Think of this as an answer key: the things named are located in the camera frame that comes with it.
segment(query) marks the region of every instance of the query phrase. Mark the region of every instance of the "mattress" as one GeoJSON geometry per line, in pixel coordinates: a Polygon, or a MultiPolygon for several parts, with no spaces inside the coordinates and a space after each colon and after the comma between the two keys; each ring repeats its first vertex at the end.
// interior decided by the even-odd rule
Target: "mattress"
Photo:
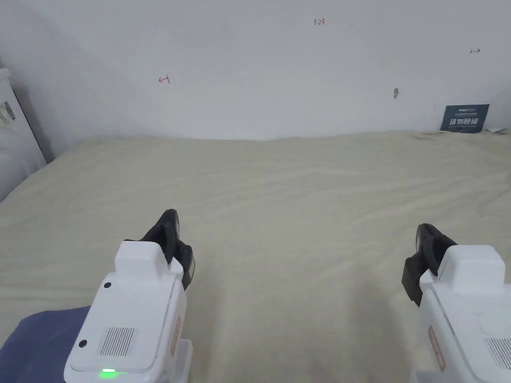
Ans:
{"type": "Polygon", "coordinates": [[[85,142],[0,203],[0,342],[91,304],[175,208],[192,245],[191,382],[408,381],[431,365],[401,286],[427,222],[511,252],[511,140],[455,133],[85,142]]]}

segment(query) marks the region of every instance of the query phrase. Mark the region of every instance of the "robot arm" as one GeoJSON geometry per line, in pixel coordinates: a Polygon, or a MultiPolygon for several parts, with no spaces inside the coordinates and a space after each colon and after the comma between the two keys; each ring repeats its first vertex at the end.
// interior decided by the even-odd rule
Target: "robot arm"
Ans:
{"type": "Polygon", "coordinates": [[[67,383],[186,383],[192,343],[181,339],[195,262],[167,210],[140,241],[124,241],[71,349],[67,383]]]}
{"type": "Polygon", "coordinates": [[[504,383],[511,380],[511,287],[491,246],[457,245],[431,225],[417,230],[417,253],[402,283],[419,306],[435,371],[411,382],[504,383]]]}

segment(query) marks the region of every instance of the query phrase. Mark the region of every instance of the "blue fabric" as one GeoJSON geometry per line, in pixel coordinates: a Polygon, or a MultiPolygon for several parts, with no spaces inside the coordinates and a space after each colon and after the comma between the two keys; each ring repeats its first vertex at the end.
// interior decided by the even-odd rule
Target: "blue fabric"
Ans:
{"type": "Polygon", "coordinates": [[[0,349],[0,382],[64,383],[64,366],[90,306],[23,319],[0,349]]]}

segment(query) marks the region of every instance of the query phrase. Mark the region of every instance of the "speaker grille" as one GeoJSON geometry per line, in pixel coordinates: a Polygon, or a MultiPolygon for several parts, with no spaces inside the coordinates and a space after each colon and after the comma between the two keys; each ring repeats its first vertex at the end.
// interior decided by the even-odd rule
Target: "speaker grille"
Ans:
{"type": "Polygon", "coordinates": [[[105,329],[98,348],[104,356],[128,356],[138,330],[134,327],[109,327],[105,329]]]}
{"type": "Polygon", "coordinates": [[[502,370],[511,370],[511,339],[485,338],[493,360],[502,370]]]}

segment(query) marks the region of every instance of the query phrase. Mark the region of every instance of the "blue sign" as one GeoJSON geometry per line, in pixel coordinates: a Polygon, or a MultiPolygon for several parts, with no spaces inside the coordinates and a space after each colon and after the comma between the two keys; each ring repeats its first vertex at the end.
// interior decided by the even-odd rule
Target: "blue sign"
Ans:
{"type": "Polygon", "coordinates": [[[489,104],[446,106],[440,130],[459,133],[479,133],[488,114],[489,104]]]}

